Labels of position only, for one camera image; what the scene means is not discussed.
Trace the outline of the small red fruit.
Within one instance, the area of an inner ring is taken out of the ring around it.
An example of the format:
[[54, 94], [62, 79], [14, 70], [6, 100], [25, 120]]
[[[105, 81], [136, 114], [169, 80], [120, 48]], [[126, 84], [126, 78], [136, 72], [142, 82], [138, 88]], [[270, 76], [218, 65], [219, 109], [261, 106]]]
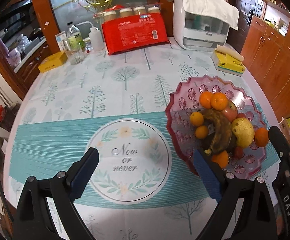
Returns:
[[234, 158], [237, 160], [242, 159], [244, 156], [243, 149], [240, 146], [236, 146], [234, 150]]
[[244, 113], [238, 113], [238, 115], [236, 116], [237, 119], [239, 118], [247, 118], [246, 115]]

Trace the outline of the brown overripe banana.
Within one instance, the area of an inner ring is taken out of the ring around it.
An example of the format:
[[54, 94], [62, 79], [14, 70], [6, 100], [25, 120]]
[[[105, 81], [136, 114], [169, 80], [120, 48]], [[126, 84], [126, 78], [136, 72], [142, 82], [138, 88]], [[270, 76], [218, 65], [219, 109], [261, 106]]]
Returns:
[[214, 126], [215, 133], [210, 144], [212, 154], [220, 154], [230, 145], [232, 137], [231, 123], [220, 111], [215, 109], [205, 109], [201, 113], [204, 119], [212, 122]]

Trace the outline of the small yellow orange fruit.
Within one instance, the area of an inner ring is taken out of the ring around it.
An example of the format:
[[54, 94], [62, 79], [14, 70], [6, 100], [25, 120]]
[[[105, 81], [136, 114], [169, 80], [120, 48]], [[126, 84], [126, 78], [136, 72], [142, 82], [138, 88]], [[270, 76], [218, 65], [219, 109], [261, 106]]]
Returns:
[[208, 136], [208, 134], [209, 134], [209, 129], [205, 125], [201, 125], [197, 127], [195, 130], [195, 137], [200, 140], [205, 139]]

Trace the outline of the large orange tangerine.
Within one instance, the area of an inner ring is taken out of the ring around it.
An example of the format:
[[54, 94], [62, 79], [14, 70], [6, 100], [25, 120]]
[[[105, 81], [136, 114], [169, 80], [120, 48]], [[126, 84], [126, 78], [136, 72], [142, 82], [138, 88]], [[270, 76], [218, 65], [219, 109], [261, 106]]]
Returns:
[[254, 142], [258, 147], [265, 147], [269, 142], [268, 130], [260, 127], [255, 131]]

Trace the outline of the small orange tangerine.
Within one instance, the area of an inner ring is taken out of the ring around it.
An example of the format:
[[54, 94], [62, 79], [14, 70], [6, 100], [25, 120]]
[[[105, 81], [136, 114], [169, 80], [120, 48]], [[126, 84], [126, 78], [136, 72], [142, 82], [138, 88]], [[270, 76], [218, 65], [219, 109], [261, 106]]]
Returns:
[[189, 117], [189, 121], [193, 126], [199, 127], [204, 123], [204, 117], [200, 112], [193, 112]]

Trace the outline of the yellow pear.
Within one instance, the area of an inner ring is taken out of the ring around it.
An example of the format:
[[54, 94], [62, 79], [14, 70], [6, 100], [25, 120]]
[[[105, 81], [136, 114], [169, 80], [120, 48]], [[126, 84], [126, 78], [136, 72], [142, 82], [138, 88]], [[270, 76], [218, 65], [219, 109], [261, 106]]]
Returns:
[[236, 145], [241, 148], [249, 147], [254, 140], [254, 128], [247, 118], [236, 118], [231, 123], [232, 133], [236, 137]]

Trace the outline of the red apple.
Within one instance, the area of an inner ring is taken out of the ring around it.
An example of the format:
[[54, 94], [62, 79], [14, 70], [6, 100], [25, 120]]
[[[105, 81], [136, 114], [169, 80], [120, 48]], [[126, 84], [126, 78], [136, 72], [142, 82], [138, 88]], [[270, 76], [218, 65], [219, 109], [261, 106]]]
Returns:
[[235, 104], [231, 100], [228, 100], [227, 107], [221, 113], [232, 123], [237, 118], [238, 110]]

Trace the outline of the wooden cabinet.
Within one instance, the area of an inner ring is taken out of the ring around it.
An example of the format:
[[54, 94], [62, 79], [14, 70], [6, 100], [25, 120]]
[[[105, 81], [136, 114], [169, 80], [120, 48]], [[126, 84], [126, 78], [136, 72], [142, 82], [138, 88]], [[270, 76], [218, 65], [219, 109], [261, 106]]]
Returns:
[[290, 22], [285, 36], [252, 17], [241, 55], [278, 120], [290, 114]]

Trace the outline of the yellow tissue pack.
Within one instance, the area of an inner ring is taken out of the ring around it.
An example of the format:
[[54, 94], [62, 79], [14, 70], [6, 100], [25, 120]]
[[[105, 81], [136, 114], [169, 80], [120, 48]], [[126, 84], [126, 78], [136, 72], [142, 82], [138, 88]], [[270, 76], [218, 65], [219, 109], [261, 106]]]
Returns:
[[244, 57], [237, 51], [218, 45], [212, 53], [212, 61], [216, 70], [242, 76], [245, 72]]

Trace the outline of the tree print tablecloth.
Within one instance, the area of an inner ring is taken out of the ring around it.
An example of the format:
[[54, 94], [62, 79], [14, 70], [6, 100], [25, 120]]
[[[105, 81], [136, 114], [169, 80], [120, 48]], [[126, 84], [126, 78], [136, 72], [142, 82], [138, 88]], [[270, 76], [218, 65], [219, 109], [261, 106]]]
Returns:
[[16, 206], [28, 177], [53, 177], [91, 147], [99, 165], [75, 206], [96, 239], [195, 239], [216, 202], [177, 155], [196, 147], [199, 95], [222, 92], [255, 126], [278, 120], [250, 73], [223, 74], [211, 54], [174, 41], [91, 53], [40, 74], [10, 133], [4, 193]]

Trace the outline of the pink glass fruit bowl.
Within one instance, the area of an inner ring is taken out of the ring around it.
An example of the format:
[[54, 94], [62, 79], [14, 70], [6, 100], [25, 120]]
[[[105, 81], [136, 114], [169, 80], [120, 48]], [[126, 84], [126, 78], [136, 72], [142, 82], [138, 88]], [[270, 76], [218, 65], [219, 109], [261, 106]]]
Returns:
[[226, 169], [237, 178], [249, 179], [261, 170], [262, 162], [266, 159], [267, 151], [252, 143], [243, 150], [241, 159], [234, 156], [236, 137], [230, 134], [229, 120], [222, 113], [214, 114], [213, 119], [205, 119], [204, 125], [209, 133], [205, 139], [195, 136], [196, 127], [191, 124], [190, 116], [194, 112], [201, 112], [204, 107], [199, 101], [203, 92], [223, 93], [232, 102], [238, 113], [242, 113], [252, 124], [254, 129], [265, 127], [265, 117], [258, 110], [253, 98], [244, 90], [235, 87], [230, 81], [223, 81], [219, 77], [190, 77], [186, 82], [180, 82], [170, 94], [170, 102], [166, 108], [167, 131], [169, 132], [178, 157], [183, 160], [193, 174], [197, 174], [193, 166], [193, 154], [198, 148], [212, 151], [212, 139], [216, 138], [218, 149], [226, 150], [229, 162]]

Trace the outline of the white countertop appliance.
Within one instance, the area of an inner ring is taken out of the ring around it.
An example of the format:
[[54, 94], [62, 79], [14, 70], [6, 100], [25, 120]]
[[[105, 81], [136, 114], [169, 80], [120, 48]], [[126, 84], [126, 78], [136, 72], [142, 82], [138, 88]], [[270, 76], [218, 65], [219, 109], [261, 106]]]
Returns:
[[182, 0], [173, 3], [173, 37], [185, 50], [213, 51], [225, 45], [231, 27], [213, 17], [185, 12]]

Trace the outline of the clear glass cup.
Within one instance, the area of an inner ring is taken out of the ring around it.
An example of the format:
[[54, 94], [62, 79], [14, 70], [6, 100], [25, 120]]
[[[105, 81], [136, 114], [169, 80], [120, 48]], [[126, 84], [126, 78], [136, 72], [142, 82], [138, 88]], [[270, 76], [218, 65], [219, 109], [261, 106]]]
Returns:
[[84, 53], [80, 46], [72, 47], [70, 45], [69, 39], [65, 39], [63, 44], [65, 46], [65, 54], [71, 65], [76, 65], [84, 60]]

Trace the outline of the red plastic package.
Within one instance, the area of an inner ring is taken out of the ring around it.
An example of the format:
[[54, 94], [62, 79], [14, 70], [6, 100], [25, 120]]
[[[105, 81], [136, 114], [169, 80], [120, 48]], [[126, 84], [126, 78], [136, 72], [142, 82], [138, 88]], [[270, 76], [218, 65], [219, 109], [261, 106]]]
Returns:
[[109, 55], [169, 42], [160, 13], [133, 15], [102, 24]]

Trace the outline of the white squeeze bottle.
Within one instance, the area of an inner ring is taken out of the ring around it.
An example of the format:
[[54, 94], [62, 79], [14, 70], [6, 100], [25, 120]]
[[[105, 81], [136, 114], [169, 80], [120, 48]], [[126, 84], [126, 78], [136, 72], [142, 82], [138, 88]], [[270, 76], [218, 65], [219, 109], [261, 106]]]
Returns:
[[91, 47], [93, 48], [94, 51], [100, 51], [105, 48], [105, 43], [103, 41], [102, 32], [96, 26], [94, 26], [90, 21], [80, 22], [78, 23], [78, 27], [79, 29], [83, 28], [85, 30], [87, 27], [90, 28], [88, 37], [91, 42]]

